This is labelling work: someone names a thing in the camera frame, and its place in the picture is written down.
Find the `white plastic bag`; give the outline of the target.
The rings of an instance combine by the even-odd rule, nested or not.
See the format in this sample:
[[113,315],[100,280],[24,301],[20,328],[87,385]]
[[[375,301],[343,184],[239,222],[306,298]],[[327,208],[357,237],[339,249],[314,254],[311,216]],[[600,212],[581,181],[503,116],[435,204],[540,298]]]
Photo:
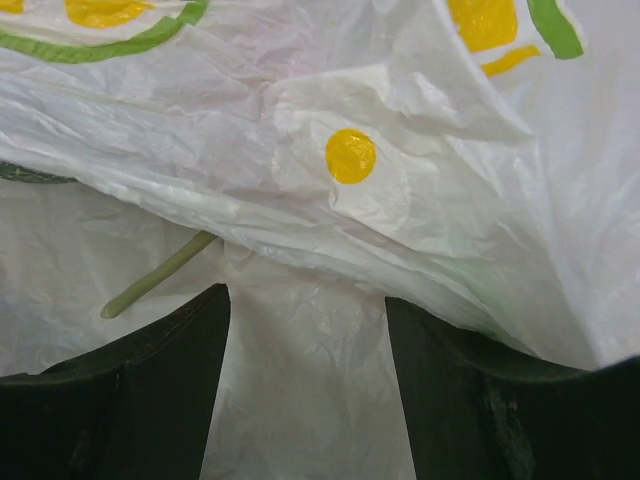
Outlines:
[[391,296],[639,353],[635,1],[5,1],[1,161],[3,375],[228,286],[202,479],[416,478]]

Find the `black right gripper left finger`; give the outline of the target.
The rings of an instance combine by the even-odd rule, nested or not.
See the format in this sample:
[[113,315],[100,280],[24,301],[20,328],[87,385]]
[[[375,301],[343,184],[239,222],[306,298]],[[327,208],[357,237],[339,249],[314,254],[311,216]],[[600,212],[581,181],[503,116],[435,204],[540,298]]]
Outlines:
[[199,478],[229,326],[216,284],[101,348],[2,377],[2,478]]

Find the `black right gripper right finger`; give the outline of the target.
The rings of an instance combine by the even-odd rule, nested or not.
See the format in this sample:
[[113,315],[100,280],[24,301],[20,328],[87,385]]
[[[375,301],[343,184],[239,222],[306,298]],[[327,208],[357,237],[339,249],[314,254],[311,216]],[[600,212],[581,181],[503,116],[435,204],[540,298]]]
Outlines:
[[385,301],[420,479],[635,479],[639,361],[544,361]]

